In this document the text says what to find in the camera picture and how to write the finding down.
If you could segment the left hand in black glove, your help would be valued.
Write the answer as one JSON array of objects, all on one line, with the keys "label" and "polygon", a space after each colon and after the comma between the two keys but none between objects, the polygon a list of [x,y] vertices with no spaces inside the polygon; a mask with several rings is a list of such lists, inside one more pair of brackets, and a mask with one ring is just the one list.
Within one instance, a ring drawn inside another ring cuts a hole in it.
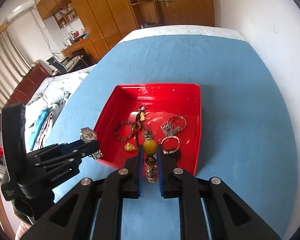
[{"label": "left hand in black glove", "polygon": [[33,225],[55,203],[53,191],[45,193],[36,199],[19,197],[12,200],[14,214],[26,224]]}]

